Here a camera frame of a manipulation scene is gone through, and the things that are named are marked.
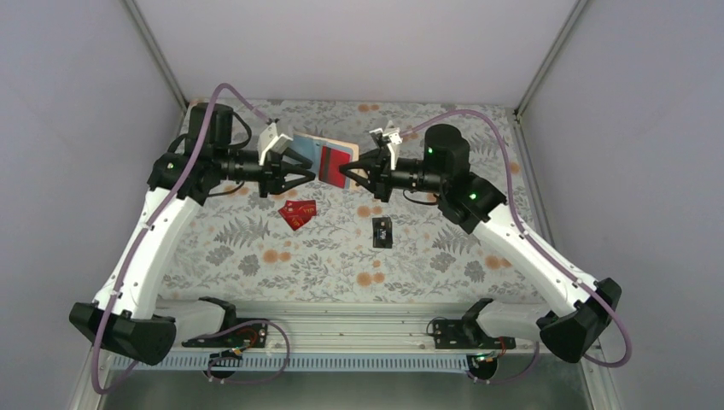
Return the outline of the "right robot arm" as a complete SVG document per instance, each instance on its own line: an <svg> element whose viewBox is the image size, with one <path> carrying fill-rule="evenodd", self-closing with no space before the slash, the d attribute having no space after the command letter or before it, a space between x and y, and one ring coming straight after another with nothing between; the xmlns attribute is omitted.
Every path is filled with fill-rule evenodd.
<svg viewBox="0 0 724 410"><path fill-rule="evenodd" d="M342 174L383 202L395 189L434 194L446 219L507 259L544 300L534 305L482 298L463 318L469 336L542 343L569 363L587 357L613 320L620 285L573 267L532 231L511 196L471 171L470 145L455 126L430 127L422 159L399 157L394 131L377 129L371 135L377 148L341 165Z"/></svg>

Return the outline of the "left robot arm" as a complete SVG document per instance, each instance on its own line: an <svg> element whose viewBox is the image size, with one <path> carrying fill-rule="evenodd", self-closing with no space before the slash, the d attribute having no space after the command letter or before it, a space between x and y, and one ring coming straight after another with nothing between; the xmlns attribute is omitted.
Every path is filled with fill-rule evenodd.
<svg viewBox="0 0 724 410"><path fill-rule="evenodd" d="M268 120L255 150L233 143L230 106L202 102L190 110L189 130L153 165L142 214L116 268L91 302L77 302L70 323L94 346L146 365L173 346L231 326L230 302L202 297L187 307L156 308L163 275L184 229L225 181L254 182L260 196L279 195L314 178L311 162L290 149L294 133Z"/></svg>

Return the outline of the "red credit card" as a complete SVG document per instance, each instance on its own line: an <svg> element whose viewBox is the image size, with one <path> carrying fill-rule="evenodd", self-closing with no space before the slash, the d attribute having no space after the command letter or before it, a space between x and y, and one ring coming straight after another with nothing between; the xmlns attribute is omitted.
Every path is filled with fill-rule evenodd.
<svg viewBox="0 0 724 410"><path fill-rule="evenodd" d="M314 200L287 201L278 212L286 220L309 220L317 215L317 205Z"/></svg>
<svg viewBox="0 0 724 410"><path fill-rule="evenodd" d="M349 163L351 160L352 154L349 151L324 146L321 150L318 180L336 188L346 189L348 187L347 177L339 171L339 166Z"/></svg>
<svg viewBox="0 0 724 410"><path fill-rule="evenodd" d="M306 223L312 219L310 215L290 215L286 216L284 220L287 222L289 227L293 231L297 231L302 228Z"/></svg>

